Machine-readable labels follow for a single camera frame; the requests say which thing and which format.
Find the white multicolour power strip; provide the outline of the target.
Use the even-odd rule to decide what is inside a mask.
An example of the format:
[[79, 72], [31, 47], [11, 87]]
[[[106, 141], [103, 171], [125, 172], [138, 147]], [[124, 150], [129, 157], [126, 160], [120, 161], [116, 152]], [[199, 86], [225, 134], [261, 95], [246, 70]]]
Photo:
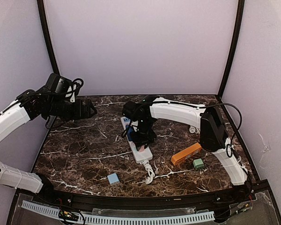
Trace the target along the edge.
[[[125, 130], [130, 123], [130, 120], [126, 117], [121, 117], [122, 127]], [[131, 141], [131, 138], [126, 137], [133, 153], [135, 162], [141, 164], [143, 161], [148, 160], [150, 161], [153, 158], [153, 154], [149, 147], [144, 148], [140, 147], [139, 149], [136, 148], [135, 144]]]

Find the blue cube socket adapter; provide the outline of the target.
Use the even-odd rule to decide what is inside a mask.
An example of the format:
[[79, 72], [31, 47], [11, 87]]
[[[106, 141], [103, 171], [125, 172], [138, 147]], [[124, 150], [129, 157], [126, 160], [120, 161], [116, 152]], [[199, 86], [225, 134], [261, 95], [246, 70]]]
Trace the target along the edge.
[[131, 126], [131, 127], [126, 126], [126, 128], [128, 129], [127, 134], [126, 134], [128, 141], [132, 142], [133, 136], [135, 134], [135, 129], [133, 128], [133, 126]]

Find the orange power strip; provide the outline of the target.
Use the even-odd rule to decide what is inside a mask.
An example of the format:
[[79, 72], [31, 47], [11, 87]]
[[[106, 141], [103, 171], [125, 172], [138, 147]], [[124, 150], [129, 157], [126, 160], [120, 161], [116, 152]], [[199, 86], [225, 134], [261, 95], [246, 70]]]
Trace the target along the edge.
[[193, 145], [191, 145], [190, 147], [174, 154], [171, 157], [171, 162], [173, 165], [178, 165], [181, 162], [185, 161], [186, 159], [188, 159], [189, 157], [192, 157], [193, 155], [200, 153], [200, 151], [202, 150], [201, 145], [197, 142]]

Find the green plug adapter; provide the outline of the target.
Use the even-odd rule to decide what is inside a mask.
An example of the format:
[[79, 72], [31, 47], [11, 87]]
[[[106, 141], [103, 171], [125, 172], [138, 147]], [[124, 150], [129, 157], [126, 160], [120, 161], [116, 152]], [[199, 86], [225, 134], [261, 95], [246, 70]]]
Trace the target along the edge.
[[205, 167], [205, 164], [201, 158], [193, 160], [193, 166], [195, 170], [199, 170]]

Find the pink plug adapter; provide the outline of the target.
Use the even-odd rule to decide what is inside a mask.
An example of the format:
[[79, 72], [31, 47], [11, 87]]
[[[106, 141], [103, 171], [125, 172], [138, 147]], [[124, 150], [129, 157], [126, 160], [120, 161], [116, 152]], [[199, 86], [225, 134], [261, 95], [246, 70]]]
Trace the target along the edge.
[[139, 149], [138, 149], [138, 152], [143, 152], [144, 150], [145, 150], [145, 148], [144, 148], [145, 146], [143, 145], [143, 146], [141, 146], [141, 147], [139, 147]]

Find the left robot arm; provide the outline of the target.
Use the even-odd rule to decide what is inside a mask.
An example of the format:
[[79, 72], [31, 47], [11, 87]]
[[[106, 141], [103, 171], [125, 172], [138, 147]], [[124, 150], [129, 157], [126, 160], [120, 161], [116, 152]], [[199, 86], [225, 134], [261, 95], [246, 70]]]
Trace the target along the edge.
[[[49, 75], [46, 84], [38, 90], [26, 90], [0, 112], [0, 142], [19, 127], [38, 116], [49, 121], [51, 116], [63, 121], [88, 119], [97, 113], [90, 100], [77, 95], [84, 81], [73, 81], [56, 73]], [[52, 183], [40, 173], [24, 172], [0, 161], [0, 185], [23, 189], [38, 194], [53, 190]]]

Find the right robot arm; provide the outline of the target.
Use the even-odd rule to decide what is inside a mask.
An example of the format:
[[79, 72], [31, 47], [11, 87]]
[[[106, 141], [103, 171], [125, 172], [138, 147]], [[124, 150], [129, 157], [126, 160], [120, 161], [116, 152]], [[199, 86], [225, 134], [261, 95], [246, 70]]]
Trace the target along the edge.
[[138, 103], [128, 101], [123, 106], [122, 115], [130, 122], [122, 134], [128, 136], [136, 148], [147, 148], [157, 138], [153, 124], [158, 119], [189, 125], [190, 133], [200, 135], [202, 148], [220, 161], [231, 184], [245, 185], [249, 181], [248, 170], [234, 152], [232, 139], [218, 107], [218, 104], [189, 104], [157, 96], [146, 96]]

